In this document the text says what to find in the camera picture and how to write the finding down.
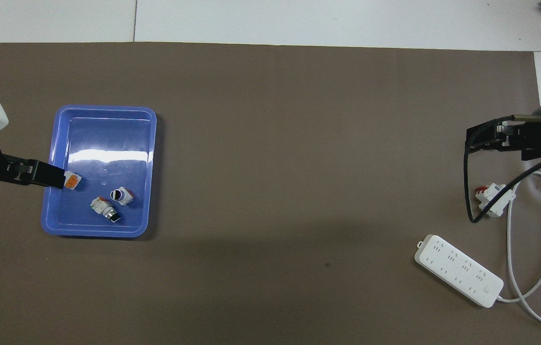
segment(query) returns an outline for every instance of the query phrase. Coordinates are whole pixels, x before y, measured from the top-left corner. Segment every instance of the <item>white power cable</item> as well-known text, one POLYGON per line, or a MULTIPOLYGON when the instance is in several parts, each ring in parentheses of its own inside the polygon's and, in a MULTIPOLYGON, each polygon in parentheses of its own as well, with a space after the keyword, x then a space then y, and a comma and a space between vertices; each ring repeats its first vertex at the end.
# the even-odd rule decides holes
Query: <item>white power cable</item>
MULTIPOLYGON (((541 172, 540 171, 534 171, 535 175, 540 175, 541 176, 541 172)), ((515 186, 514 186, 514 193, 518 190, 518 186, 520 185, 520 183, 517 183, 515 186)), ((522 303, 522 305, 524 306, 524 308, 526 308, 526 310, 537 320, 539 320, 541 322, 541 316, 539 316, 536 312, 534 312, 534 310, 532 310, 532 308, 529 306, 529 304, 527 303, 527 300, 526 300, 526 297, 529 296, 531 293, 533 293, 541 284, 541 277, 540 279, 536 282, 536 284, 525 294, 522 294, 522 292, 520 292, 520 288, 518 287, 518 283, 516 283, 516 277, 514 276, 514 267, 513 267, 513 264, 512 264, 512 259, 511 259, 511 212, 512 212, 512 205, 513 205, 513 201, 509 201, 509 206, 507 207, 507 268, 509 268, 509 279, 510 279, 510 282, 511 282, 511 286, 512 288, 514 288, 514 291, 516 291, 516 293, 518 294, 518 298, 517 299, 504 299, 503 297, 497 297, 497 300, 498 301, 501 301, 501 302, 506 302, 506 303, 512 303, 514 301, 520 301, 522 303)))
MULTIPOLYGON (((533 174, 535 175, 540 175, 541 176, 541 172, 540 171, 535 171, 533 174)), ((518 186, 520 185, 520 183, 517 183, 516 186, 514 186, 514 189, 512 190, 514 192, 514 194, 516 193, 516 191, 518 190, 518 186)), ((510 200, 509 201, 509 205, 507 206, 507 245, 511 246, 510 244, 510 237, 511 236, 511 211, 512 211, 512 204, 513 204, 513 200, 510 200)), ((508 249, 507 251, 507 256, 509 257, 510 255, 510 249, 508 249)), ((535 290, 537 290, 537 288, 541 285, 541 277, 539 278, 539 280, 537 280, 537 282, 533 285, 532 288, 530 288, 529 291, 527 291, 527 293, 523 294, 523 297, 526 298, 526 297, 529 297, 535 290)), ((520 301, 520 297, 517 297, 516 299, 504 299, 503 297, 499 296, 496 298, 497 301, 500 301, 500 302, 505 302, 505 303, 515 303, 515 302, 519 302, 520 301)))

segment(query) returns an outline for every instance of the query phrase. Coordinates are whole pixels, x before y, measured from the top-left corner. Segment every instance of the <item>power strip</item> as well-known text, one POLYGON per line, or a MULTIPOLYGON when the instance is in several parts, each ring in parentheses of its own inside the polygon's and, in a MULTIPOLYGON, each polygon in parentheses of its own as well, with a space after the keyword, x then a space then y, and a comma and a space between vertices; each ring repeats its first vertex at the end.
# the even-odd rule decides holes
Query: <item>power strip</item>
POLYGON ((418 264, 482 307, 494 304, 503 288, 501 278, 437 235, 426 236, 417 247, 418 264))

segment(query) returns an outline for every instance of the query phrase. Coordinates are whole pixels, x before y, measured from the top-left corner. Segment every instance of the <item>tray rim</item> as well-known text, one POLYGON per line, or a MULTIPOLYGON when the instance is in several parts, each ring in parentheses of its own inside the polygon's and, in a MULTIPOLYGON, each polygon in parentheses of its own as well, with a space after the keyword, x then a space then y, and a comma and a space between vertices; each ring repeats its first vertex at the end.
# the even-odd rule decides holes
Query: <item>tray rim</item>
POLYGON ((145 177, 145 201, 143 202, 143 221, 141 225, 135 228, 135 231, 106 231, 106 230, 63 230, 59 228, 50 227, 48 223, 49 219, 49 199, 53 192, 56 190, 53 188, 45 188, 43 195, 43 205, 41 214, 41 225, 45 232, 58 236, 84 236, 84 237, 110 237, 110 238, 135 238, 141 236, 145 232, 149 223, 149 210, 150 210, 150 198, 151 188, 153 181, 153 155, 155 151, 155 139, 157 130, 157 116, 155 112, 148 107, 134 107, 134 106, 122 106, 122 105, 80 105, 69 104, 61 107, 55 114, 53 123, 53 134, 51 136, 51 147, 49 149, 49 164, 64 168, 65 162, 55 162, 56 146, 57 146, 57 133, 61 124, 62 114, 71 110, 84 110, 84 111, 140 111, 145 112, 149 116, 151 124, 149 135, 149 159, 147 160, 147 175, 145 177))

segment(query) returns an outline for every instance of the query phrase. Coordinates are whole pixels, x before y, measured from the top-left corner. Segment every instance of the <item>power strip switch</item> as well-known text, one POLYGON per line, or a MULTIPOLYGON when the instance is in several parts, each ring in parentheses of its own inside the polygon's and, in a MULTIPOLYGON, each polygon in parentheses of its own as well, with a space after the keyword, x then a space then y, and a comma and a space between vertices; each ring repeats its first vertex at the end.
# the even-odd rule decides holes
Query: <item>power strip switch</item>
POLYGON ((418 264, 482 307, 494 304, 503 288, 501 278, 437 235, 429 234, 417 247, 418 264))

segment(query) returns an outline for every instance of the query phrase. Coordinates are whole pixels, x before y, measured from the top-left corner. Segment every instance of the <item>white power strip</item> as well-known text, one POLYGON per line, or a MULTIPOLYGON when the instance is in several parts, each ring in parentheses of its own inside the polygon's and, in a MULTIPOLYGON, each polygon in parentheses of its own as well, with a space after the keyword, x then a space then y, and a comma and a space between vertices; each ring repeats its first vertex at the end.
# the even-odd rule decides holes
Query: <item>white power strip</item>
POLYGON ((426 236, 417 247, 418 264, 482 307, 494 304, 503 288, 501 278, 437 235, 426 236))

